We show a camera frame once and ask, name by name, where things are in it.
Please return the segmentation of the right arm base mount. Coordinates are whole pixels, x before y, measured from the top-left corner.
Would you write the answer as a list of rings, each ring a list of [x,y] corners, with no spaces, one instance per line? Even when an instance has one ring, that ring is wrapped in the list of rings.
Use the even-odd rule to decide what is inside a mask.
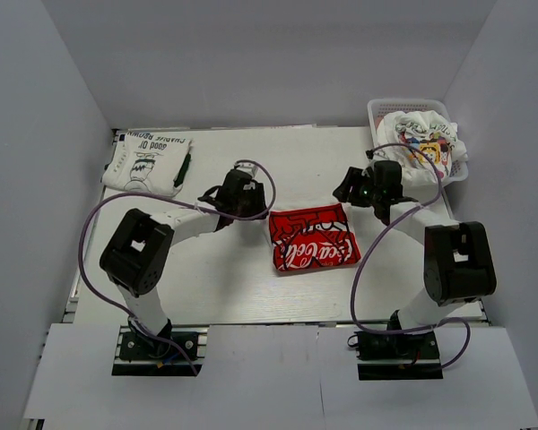
[[[420,381],[443,378],[433,331],[381,335],[356,331],[347,346],[357,353],[360,381]]]

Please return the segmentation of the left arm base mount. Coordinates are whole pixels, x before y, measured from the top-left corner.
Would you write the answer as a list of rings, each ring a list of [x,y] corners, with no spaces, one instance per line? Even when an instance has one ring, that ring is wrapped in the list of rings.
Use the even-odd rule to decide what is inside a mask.
[[[131,328],[121,326],[111,374],[113,376],[194,377],[204,362],[207,330],[174,327],[170,338],[190,359],[168,343],[146,340]]]

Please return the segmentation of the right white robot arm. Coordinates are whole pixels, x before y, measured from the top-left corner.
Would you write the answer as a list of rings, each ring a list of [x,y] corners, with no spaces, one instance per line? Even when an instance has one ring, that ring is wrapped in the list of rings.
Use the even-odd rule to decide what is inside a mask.
[[[362,332],[387,337],[388,349],[408,357],[420,345],[419,335],[433,331],[454,318],[457,308],[492,295],[497,278],[485,227],[477,221],[460,222],[430,210],[442,194],[427,202],[404,195],[402,168],[396,161],[373,161],[367,168],[350,167],[333,197],[353,207],[371,208],[385,228],[361,257],[351,285],[350,314]],[[398,230],[422,245],[424,288],[394,313],[395,327],[366,327],[356,315],[355,301],[360,275],[382,239]]]

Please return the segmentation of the white t-shirt red print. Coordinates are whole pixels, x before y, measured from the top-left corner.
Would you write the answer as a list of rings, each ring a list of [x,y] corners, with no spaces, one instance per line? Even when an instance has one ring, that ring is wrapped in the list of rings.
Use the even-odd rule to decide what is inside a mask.
[[[349,266],[361,259],[348,212],[339,202],[271,211],[268,237],[280,273]]]

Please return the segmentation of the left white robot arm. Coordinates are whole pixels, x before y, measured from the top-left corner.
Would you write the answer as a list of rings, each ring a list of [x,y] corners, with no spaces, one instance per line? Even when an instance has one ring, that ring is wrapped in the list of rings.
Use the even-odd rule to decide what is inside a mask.
[[[117,285],[132,314],[129,327],[151,357],[163,357],[171,347],[171,322],[157,291],[169,249],[226,228],[235,218],[265,218],[265,189],[256,180],[257,170],[251,162],[240,162],[221,185],[199,197],[199,202],[213,207],[212,212],[183,208],[151,215],[132,209],[110,238],[100,257],[100,268]]]

